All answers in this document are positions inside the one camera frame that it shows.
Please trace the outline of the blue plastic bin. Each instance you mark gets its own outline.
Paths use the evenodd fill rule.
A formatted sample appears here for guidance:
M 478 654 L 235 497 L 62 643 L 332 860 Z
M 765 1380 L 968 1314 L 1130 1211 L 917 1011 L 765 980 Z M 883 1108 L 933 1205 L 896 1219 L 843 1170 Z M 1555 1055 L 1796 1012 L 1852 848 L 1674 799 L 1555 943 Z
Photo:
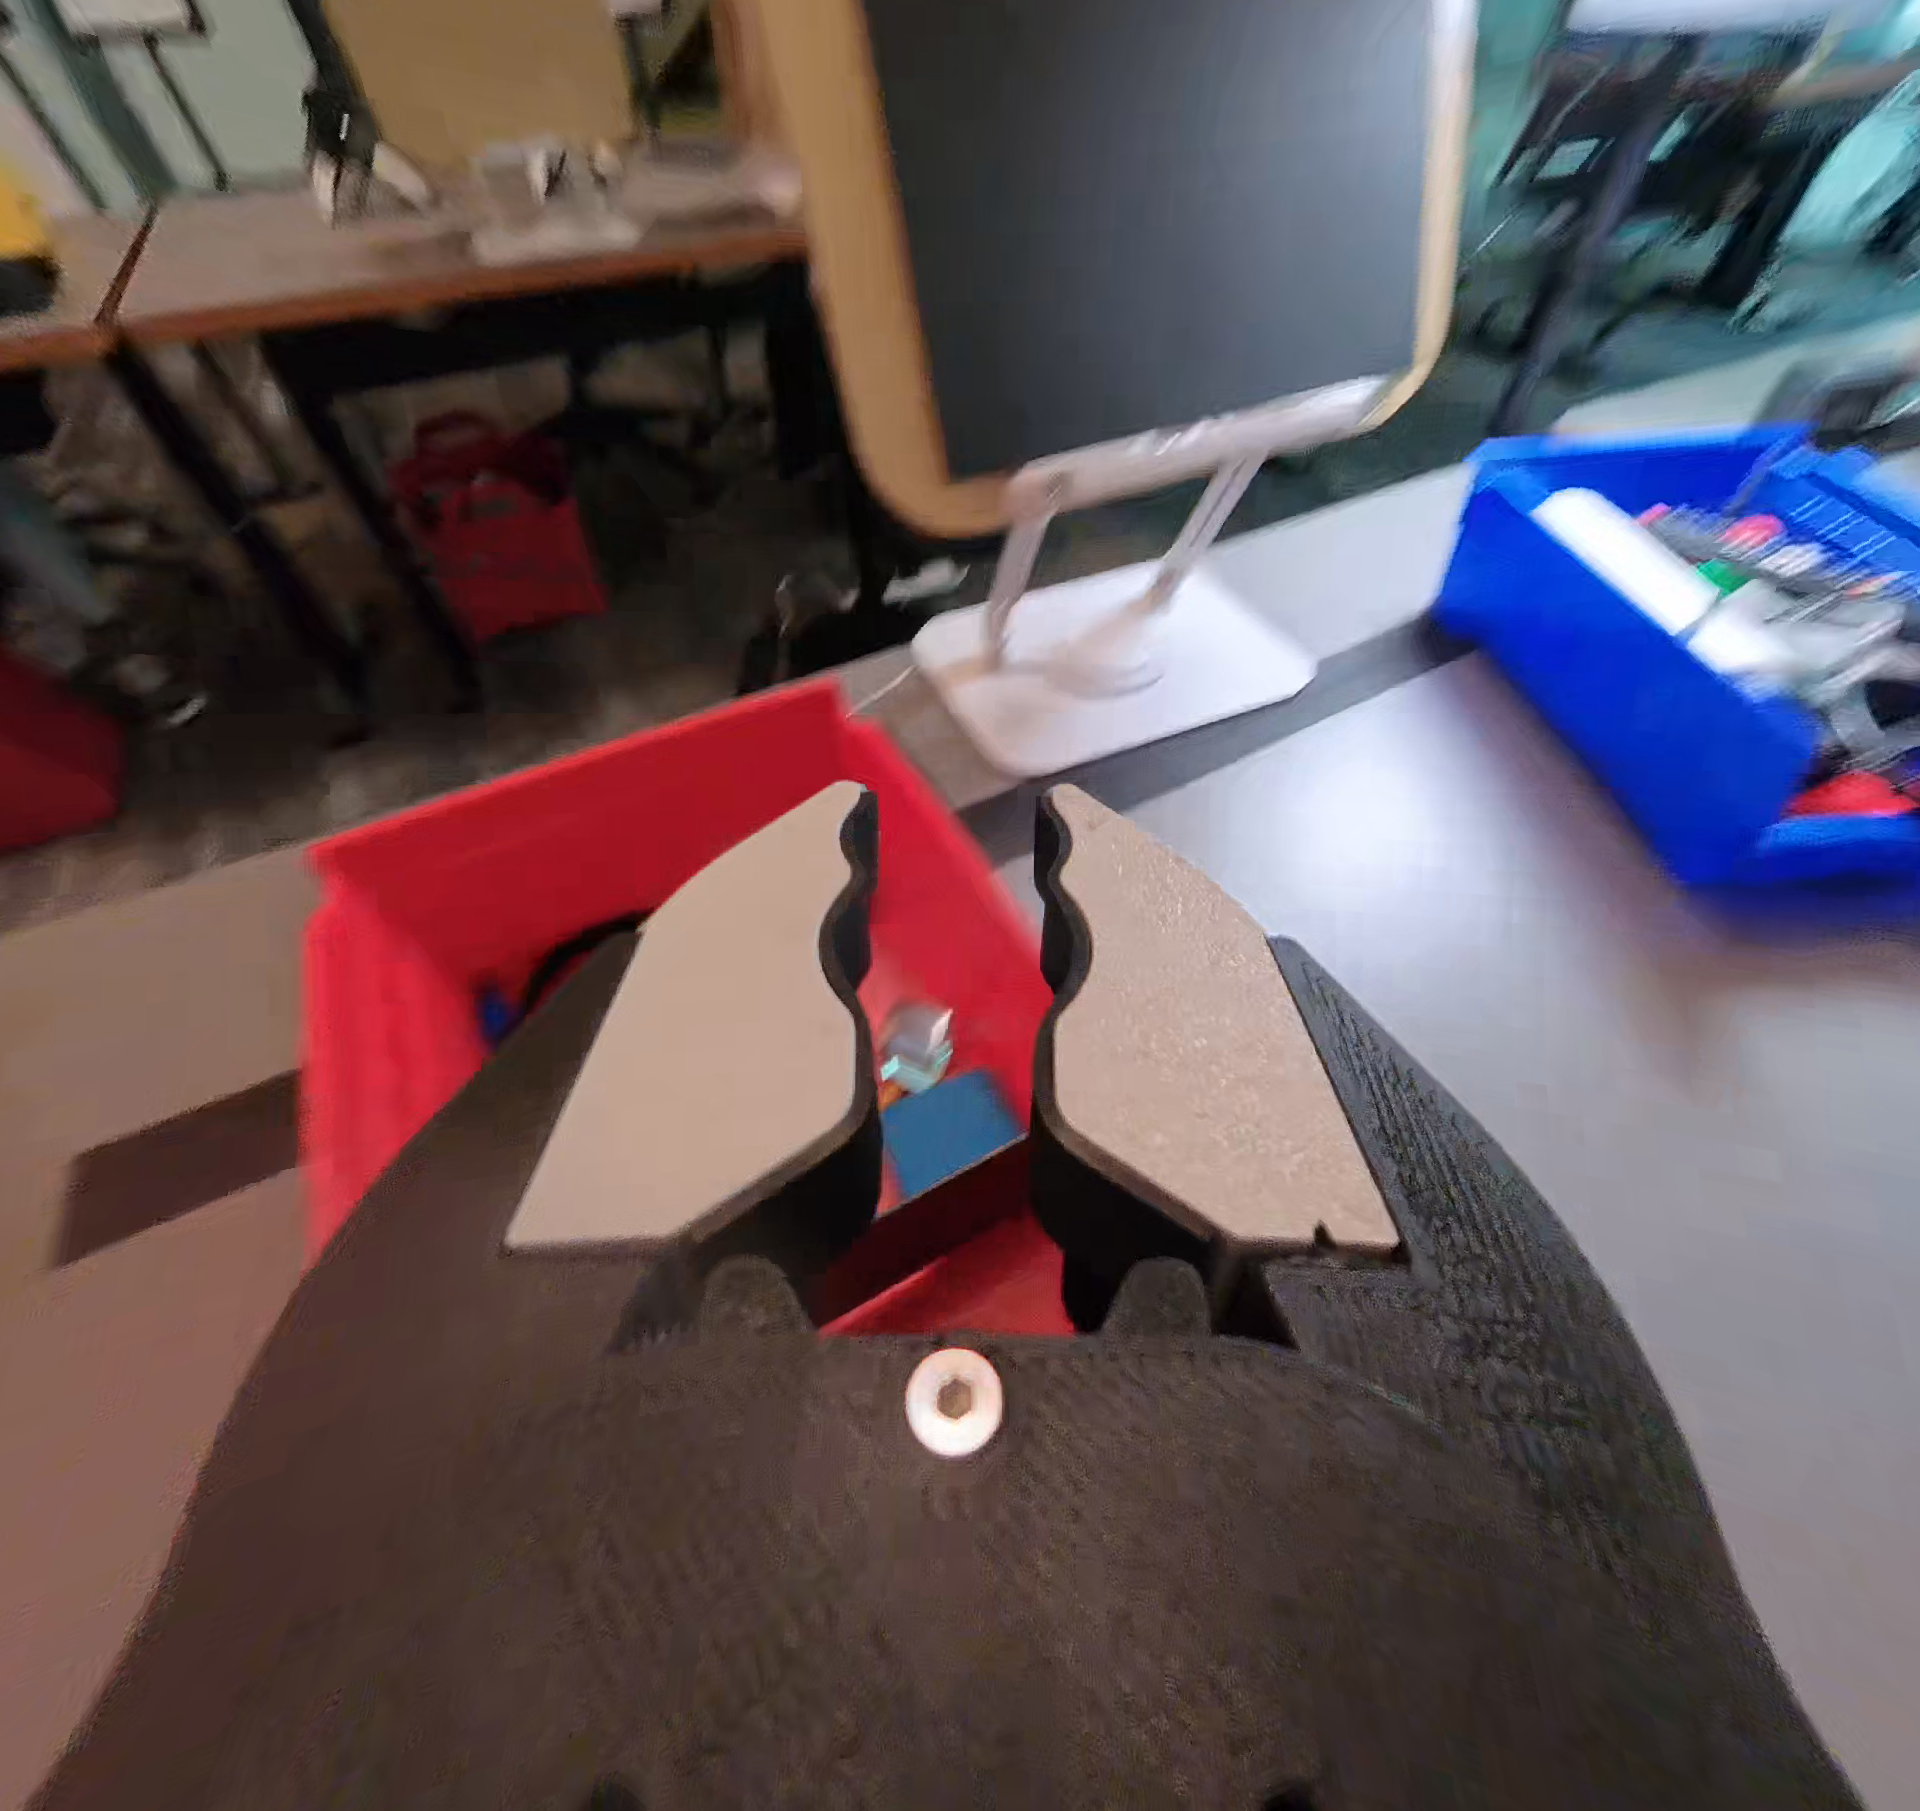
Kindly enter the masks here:
M 1525 435 L 1484 443 L 1436 593 L 1436 623 L 1481 650 L 1693 890 L 1826 896 L 1915 912 L 1915 813 L 1790 813 L 1818 741 L 1811 710 L 1765 670 L 1707 656 L 1725 613 L 1690 637 L 1712 587 L 1680 562 L 1690 603 L 1653 609 L 1620 583 L 1653 507 L 1706 510 L 1759 470 L 1753 507 L 1789 543 L 1915 587 L 1915 501 L 1866 454 L 1813 452 L 1792 423 L 1680 435 Z

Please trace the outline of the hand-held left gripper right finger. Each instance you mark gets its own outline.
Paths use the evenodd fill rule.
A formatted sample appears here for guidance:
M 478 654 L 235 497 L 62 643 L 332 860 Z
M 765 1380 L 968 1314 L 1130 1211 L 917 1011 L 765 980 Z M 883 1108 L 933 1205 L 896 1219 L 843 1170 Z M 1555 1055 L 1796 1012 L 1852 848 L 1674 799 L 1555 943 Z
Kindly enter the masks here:
M 1214 1323 L 1274 1259 L 1403 1257 L 1375 1166 L 1260 923 L 1075 784 L 1037 800 L 1050 1002 L 1031 1061 L 1029 1201 L 1072 1325 L 1170 1259 Z

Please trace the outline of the black panel on white stand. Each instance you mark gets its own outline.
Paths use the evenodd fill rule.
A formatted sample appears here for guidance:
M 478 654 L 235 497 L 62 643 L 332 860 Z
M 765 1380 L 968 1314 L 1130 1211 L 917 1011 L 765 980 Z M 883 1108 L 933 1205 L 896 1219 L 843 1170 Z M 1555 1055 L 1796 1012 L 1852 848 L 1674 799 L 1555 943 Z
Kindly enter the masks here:
M 1211 547 L 1427 381 L 1478 0 L 738 4 L 856 467 L 999 538 L 910 643 L 978 755 L 1031 784 L 1301 695 Z

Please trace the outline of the yellow plastic bin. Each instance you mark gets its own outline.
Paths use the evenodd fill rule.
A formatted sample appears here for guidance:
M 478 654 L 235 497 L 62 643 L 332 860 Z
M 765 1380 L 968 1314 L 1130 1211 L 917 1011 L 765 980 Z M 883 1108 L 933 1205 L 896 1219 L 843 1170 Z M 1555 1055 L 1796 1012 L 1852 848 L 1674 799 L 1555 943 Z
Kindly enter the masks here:
M 50 310 L 62 288 L 59 250 L 32 190 L 3 165 L 3 319 Z

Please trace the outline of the blue flat box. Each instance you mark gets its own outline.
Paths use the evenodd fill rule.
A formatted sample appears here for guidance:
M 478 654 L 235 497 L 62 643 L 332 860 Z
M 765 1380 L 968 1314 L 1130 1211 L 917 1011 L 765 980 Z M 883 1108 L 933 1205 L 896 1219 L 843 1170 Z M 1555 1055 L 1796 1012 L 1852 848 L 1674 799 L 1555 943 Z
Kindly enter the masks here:
M 1022 1118 L 988 1069 L 965 1069 L 930 1088 L 903 1092 L 880 1112 L 887 1201 L 922 1199 L 1022 1135 Z

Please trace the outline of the black tape strip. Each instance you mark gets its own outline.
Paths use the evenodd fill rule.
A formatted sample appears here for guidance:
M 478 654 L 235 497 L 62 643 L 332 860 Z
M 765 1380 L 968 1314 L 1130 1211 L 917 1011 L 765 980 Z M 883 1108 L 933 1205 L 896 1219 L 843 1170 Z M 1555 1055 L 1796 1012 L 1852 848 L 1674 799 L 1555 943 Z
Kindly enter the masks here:
M 1449 667 L 1473 651 L 1473 643 L 1451 637 L 1427 614 L 1396 623 L 1379 636 L 1339 650 L 1319 663 L 1308 688 L 1279 703 L 1222 719 L 1197 730 L 1142 741 L 1120 754 L 1072 763 L 1058 772 L 1006 776 L 992 768 L 957 757 L 930 772 L 928 779 L 946 808 L 968 821 L 982 839 L 1011 826 L 1017 799 L 1037 799 L 1058 781 L 1088 789 L 1112 809 L 1130 809 L 1151 796 L 1170 793 L 1230 768 L 1243 755 L 1303 734 L 1329 723 L 1379 695 L 1413 683 L 1429 670 Z
M 54 1266 L 71 1266 L 296 1166 L 300 1073 L 262 1079 L 81 1151 L 69 1167 Z

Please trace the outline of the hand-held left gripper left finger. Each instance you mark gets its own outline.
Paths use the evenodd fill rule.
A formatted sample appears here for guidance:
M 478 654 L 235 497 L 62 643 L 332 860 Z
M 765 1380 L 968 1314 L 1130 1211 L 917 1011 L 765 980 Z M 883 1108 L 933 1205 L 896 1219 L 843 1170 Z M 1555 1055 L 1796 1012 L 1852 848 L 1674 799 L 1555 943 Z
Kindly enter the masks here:
M 842 779 L 647 916 L 506 1252 L 635 1252 L 620 1323 L 684 1325 L 732 1257 L 806 1291 L 853 1247 L 883 1186 L 859 1000 L 876 872 L 876 796 Z

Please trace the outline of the red crate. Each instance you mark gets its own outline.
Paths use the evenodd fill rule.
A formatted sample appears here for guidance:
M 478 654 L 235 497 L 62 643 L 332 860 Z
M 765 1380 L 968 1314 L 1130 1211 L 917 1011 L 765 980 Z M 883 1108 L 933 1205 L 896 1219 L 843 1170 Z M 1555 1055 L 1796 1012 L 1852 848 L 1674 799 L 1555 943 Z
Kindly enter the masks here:
M 119 815 L 128 731 L 3 651 L 3 853 L 32 849 Z

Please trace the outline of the pile of coloured pens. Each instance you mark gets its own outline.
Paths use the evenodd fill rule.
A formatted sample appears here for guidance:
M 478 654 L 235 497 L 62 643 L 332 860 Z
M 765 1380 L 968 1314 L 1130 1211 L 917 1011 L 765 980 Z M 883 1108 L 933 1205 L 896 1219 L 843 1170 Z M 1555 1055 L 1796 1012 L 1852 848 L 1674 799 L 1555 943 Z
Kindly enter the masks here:
M 1765 583 L 1786 597 L 1792 617 L 1869 608 L 1915 614 L 1915 589 L 1901 574 L 1872 570 L 1862 558 L 1790 531 L 1771 512 L 1714 518 L 1651 504 L 1634 520 L 1664 551 L 1690 562 L 1725 596 L 1745 583 Z

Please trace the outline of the wooden-top table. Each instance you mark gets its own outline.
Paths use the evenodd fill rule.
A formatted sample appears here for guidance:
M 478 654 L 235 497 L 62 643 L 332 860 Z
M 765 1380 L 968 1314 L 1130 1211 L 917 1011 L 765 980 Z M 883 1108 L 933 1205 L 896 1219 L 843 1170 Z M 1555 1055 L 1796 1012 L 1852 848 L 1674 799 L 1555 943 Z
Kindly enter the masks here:
M 250 507 L 217 454 L 168 409 L 149 355 L 234 339 L 257 346 L 326 480 L 435 651 L 453 708 L 471 710 L 482 702 L 478 650 L 382 483 L 348 450 L 336 403 L 541 358 L 586 372 L 635 343 L 725 342 L 800 293 L 796 211 L 670 217 L 613 250 L 485 264 L 446 218 L 328 226 L 307 190 L 258 189 L 161 204 L 109 328 L 142 421 L 228 528 L 243 528 Z

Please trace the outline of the clear acrylic cube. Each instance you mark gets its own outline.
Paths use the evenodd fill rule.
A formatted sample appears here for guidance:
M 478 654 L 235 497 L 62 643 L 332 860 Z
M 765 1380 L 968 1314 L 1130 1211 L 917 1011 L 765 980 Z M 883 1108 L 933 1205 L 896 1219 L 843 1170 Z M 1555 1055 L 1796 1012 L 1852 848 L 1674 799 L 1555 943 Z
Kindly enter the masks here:
M 919 1097 L 946 1079 L 955 1055 L 955 1012 L 926 998 L 900 998 L 876 1031 L 880 1107 Z

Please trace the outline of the red fabric bag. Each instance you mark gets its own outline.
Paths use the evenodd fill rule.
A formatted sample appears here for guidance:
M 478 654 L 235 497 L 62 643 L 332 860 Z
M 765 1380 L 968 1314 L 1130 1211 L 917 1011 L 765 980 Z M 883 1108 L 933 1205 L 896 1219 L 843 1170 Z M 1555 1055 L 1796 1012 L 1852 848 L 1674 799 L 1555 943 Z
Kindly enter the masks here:
M 401 528 L 476 643 L 610 609 L 562 443 L 482 412 L 435 412 L 389 464 Z

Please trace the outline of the red plastic bin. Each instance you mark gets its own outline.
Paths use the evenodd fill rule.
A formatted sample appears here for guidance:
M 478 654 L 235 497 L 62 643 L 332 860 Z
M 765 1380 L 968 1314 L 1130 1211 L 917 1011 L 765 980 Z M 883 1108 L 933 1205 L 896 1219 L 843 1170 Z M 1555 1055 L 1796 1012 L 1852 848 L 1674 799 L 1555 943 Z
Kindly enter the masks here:
M 955 1015 L 955 1061 L 1014 1118 L 1049 992 L 1039 932 L 973 834 L 832 683 L 725 703 L 320 840 L 301 943 L 300 1160 L 316 1259 L 403 1144 L 493 1055 L 503 1005 L 589 925 L 661 905 L 836 781 L 876 796 L 872 1012 Z

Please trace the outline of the tan backed board on stand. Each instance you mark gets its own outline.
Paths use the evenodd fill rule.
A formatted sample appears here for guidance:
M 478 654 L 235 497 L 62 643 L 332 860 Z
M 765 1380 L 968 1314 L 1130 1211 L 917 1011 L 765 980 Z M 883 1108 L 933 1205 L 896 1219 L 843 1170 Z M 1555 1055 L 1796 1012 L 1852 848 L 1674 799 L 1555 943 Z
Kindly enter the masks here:
M 374 175 L 419 180 L 488 266 L 627 252 L 640 122 L 605 0 L 320 0 L 374 126 Z

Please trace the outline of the white roll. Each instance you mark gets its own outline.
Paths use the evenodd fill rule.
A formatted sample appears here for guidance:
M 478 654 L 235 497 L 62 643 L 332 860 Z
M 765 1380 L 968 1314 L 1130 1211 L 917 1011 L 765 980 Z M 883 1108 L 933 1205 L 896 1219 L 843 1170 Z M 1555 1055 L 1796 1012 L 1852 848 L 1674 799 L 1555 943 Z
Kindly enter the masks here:
M 1590 487 L 1561 487 L 1529 510 L 1561 551 L 1671 637 L 1690 637 L 1714 613 L 1721 589 L 1668 551 L 1651 528 Z

